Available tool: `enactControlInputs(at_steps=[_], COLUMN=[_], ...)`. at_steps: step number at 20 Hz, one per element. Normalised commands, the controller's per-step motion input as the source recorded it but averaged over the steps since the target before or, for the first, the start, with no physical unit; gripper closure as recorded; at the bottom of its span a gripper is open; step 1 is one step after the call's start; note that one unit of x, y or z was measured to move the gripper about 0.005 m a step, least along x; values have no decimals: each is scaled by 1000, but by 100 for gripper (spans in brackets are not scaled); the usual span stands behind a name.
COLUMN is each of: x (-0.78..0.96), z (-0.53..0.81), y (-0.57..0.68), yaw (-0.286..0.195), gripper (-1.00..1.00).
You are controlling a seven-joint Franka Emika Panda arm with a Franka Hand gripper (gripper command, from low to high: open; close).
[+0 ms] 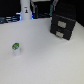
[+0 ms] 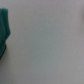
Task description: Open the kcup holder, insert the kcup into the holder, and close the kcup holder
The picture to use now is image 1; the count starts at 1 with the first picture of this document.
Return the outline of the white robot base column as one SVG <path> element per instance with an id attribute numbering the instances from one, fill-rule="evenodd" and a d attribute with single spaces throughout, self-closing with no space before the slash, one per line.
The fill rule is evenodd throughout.
<path id="1" fill-rule="evenodd" d="M 30 0 L 20 0 L 21 2 L 21 19 L 31 20 L 32 12 L 30 9 Z"/>

